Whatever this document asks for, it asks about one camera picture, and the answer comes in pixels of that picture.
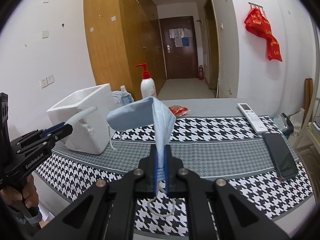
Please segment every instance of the black smartphone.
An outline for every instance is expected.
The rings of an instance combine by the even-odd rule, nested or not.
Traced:
[[[269,150],[279,180],[286,180],[297,176],[297,165],[281,134],[265,133],[263,139]]]

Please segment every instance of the screw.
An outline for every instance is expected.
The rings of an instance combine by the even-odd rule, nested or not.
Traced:
[[[181,168],[181,169],[179,169],[178,172],[179,172],[180,175],[187,175],[189,170],[186,169],[186,168]]]
[[[220,187],[223,187],[227,184],[227,182],[224,179],[217,179],[216,184]]]
[[[96,185],[97,185],[98,187],[104,187],[106,184],[107,184],[107,182],[106,182],[105,180],[103,180],[103,179],[99,179],[99,180],[97,180],[97,182],[96,182]]]
[[[133,172],[134,175],[140,176],[143,174],[143,169],[135,169]]]

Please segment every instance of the mask ear loop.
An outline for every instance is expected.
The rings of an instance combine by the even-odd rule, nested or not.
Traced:
[[[176,201],[175,201],[174,198],[171,199],[171,200],[172,200],[172,210],[171,210],[170,213],[165,214],[165,215],[157,213],[156,211],[154,211],[154,210],[151,208],[151,205],[150,205],[150,204],[151,204],[151,202],[153,202],[153,201],[156,200],[159,191],[161,191],[162,193],[165,193],[165,194],[167,195],[167,192],[166,192],[163,188],[160,187],[160,183],[159,183],[159,181],[158,181],[158,182],[157,182],[156,196],[155,196],[155,198],[148,200],[147,206],[148,206],[148,209],[150,210],[150,212],[151,212],[152,214],[154,214],[154,215],[156,215],[156,216],[158,216],[158,217],[166,218],[166,217],[171,216],[171,215],[174,213],[174,211],[176,210]]]
[[[110,125],[108,125],[108,132],[109,132],[109,138],[110,138],[110,146],[112,149],[114,149],[115,151],[117,150],[116,148],[113,147],[112,145],[112,137],[111,137],[111,131],[110,131]],[[123,135],[124,131],[121,131],[120,133],[120,139],[119,139],[119,143],[121,142],[121,139],[122,139],[122,135]]]

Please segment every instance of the black and white pattern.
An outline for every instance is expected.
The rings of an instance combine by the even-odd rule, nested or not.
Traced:
[[[281,133],[270,117],[263,116],[260,119],[268,128],[269,133]],[[255,133],[245,117],[186,117],[176,120],[170,141],[221,141],[259,137],[262,137],[262,135]],[[119,140],[120,132],[117,131],[112,139]],[[125,131],[122,135],[122,140],[154,141],[155,131],[153,124]]]
[[[272,171],[231,179],[229,183],[272,219],[287,212],[313,192],[302,163],[297,163],[297,166],[298,176],[286,182],[280,182],[276,178],[276,172]],[[122,177],[122,175],[98,170],[57,154],[52,154],[37,168],[37,172],[56,191],[72,201],[98,179],[112,181]],[[172,201],[160,192],[152,206],[157,212],[166,213],[167,210],[172,209]],[[135,228],[163,235],[188,236],[184,199],[176,200],[176,211],[167,218],[153,215],[147,208],[147,200],[138,200]]]

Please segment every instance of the white remote control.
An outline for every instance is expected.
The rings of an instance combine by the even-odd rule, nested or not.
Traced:
[[[260,118],[256,115],[256,113],[245,103],[238,104],[241,112],[248,119],[252,127],[254,128],[256,133],[265,133],[268,131],[267,127],[260,120]]]

